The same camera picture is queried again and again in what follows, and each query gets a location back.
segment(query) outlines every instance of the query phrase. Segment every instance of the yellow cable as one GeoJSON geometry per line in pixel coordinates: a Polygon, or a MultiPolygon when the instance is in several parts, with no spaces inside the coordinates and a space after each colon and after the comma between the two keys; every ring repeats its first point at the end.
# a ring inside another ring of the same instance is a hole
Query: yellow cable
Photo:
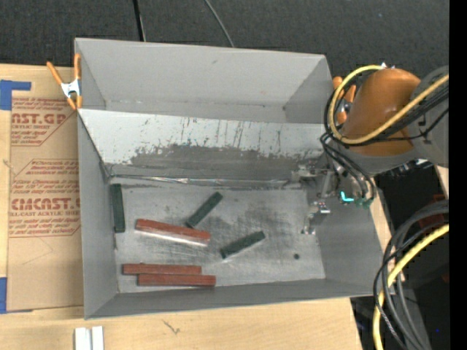
{"type": "Polygon", "coordinates": [[[339,97],[340,92],[355,75],[360,74],[364,71],[368,71],[368,70],[381,70],[381,69],[384,69],[384,66],[368,65],[368,66],[360,67],[359,69],[354,70],[352,73],[347,75],[347,77],[342,81],[342,83],[337,87],[336,91],[334,92],[333,98],[331,100],[331,105],[329,106],[329,110],[328,110],[328,124],[331,130],[333,131],[334,136],[338,140],[343,142],[344,144],[348,144],[348,145],[360,144],[360,143],[364,143],[365,141],[368,141],[374,138],[375,136],[378,136],[381,132],[391,127],[394,123],[398,122],[410,109],[418,105],[426,96],[430,95],[436,88],[443,85],[445,82],[449,80],[449,74],[446,74],[441,79],[438,79],[430,87],[425,89],[423,92],[421,92],[421,94],[419,94],[416,98],[410,101],[404,108],[399,110],[399,112],[396,115],[394,115],[388,121],[386,121],[385,124],[381,125],[376,130],[368,133],[367,135],[361,136],[356,139],[349,139],[341,135],[340,132],[337,131],[336,123],[334,122],[334,113],[333,113],[334,107],[336,105],[337,98],[339,97]]]}
{"type": "MultiPolygon", "coordinates": [[[[414,247],[412,247],[402,258],[399,262],[395,265],[394,269],[391,270],[389,276],[387,277],[387,285],[390,287],[397,275],[402,271],[402,269],[409,263],[415,255],[420,253],[420,251],[425,248],[429,243],[435,241],[437,238],[440,238],[445,233],[449,232],[449,224],[444,225],[443,227],[433,231],[428,236],[426,236],[423,240],[418,242],[414,247]]],[[[385,302],[385,294],[384,291],[381,289],[379,291],[378,301],[381,307],[385,302]]],[[[374,345],[376,346],[377,350],[384,350],[381,340],[381,333],[379,332],[379,320],[381,319],[381,313],[379,312],[378,308],[374,308],[373,314],[373,341],[374,345]]]]}

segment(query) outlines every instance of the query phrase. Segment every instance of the red stick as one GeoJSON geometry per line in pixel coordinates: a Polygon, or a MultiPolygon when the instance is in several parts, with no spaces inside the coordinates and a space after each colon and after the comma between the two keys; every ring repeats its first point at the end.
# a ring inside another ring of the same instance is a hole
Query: red stick
{"type": "Polygon", "coordinates": [[[155,220],[138,219],[136,221],[136,229],[165,238],[169,237],[174,239],[174,241],[189,241],[203,245],[207,245],[211,239],[211,234],[205,230],[195,230],[179,225],[156,222],[155,220]]]}
{"type": "Polygon", "coordinates": [[[143,287],[213,287],[213,275],[138,275],[138,285],[143,287]]]}
{"type": "Polygon", "coordinates": [[[126,263],[123,265],[123,275],[138,275],[140,273],[156,273],[162,275],[200,275],[200,265],[152,265],[146,263],[126,263]]]}

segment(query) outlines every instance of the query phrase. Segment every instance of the gray carpet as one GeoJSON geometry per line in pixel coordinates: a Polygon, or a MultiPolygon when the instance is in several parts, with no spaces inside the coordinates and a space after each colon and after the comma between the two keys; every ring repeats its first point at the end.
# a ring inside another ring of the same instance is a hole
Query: gray carpet
{"type": "MultiPolygon", "coordinates": [[[[449,0],[210,0],[237,47],[327,55],[423,77],[449,60],[449,0]]],[[[139,0],[147,41],[228,46],[203,0],[139,0]]],[[[131,0],[0,0],[0,61],[72,62],[76,36],[138,40],[131,0]]]]}

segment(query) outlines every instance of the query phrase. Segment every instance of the white object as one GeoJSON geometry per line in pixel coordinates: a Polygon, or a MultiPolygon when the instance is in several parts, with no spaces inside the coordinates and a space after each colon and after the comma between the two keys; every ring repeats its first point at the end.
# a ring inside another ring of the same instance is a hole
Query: white object
{"type": "Polygon", "coordinates": [[[76,328],[74,330],[74,350],[104,350],[104,328],[76,328]]]}

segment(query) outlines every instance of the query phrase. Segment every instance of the clamp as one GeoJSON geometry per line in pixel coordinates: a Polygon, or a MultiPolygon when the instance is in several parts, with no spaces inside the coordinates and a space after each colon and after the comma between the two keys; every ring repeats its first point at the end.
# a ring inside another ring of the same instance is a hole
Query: clamp
{"type": "Polygon", "coordinates": [[[73,110],[80,109],[82,106],[81,96],[81,55],[76,53],[74,55],[74,81],[71,83],[65,83],[61,79],[57,69],[52,65],[51,62],[47,62],[47,67],[52,72],[53,78],[61,86],[63,93],[66,96],[66,100],[73,110]],[[72,93],[76,94],[76,101],[72,99],[72,93]]]}

